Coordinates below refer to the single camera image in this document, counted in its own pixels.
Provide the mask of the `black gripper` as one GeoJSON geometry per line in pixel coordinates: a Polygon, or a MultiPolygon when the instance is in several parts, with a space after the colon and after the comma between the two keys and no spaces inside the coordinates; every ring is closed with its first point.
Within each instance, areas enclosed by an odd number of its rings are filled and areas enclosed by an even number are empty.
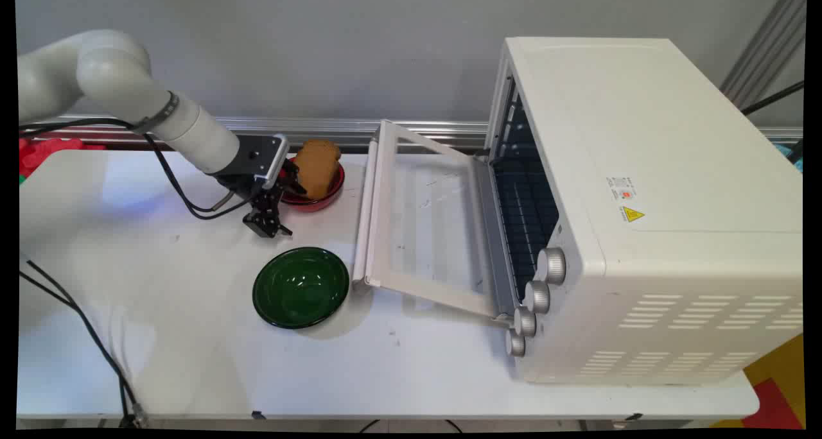
{"type": "Polygon", "coordinates": [[[279,202],[283,191],[305,196],[306,190],[299,182],[299,167],[286,159],[290,141],[283,134],[240,134],[237,138],[234,158],[215,173],[215,180],[230,196],[250,200],[243,224],[259,237],[292,236],[293,231],[280,221],[279,202]]]}

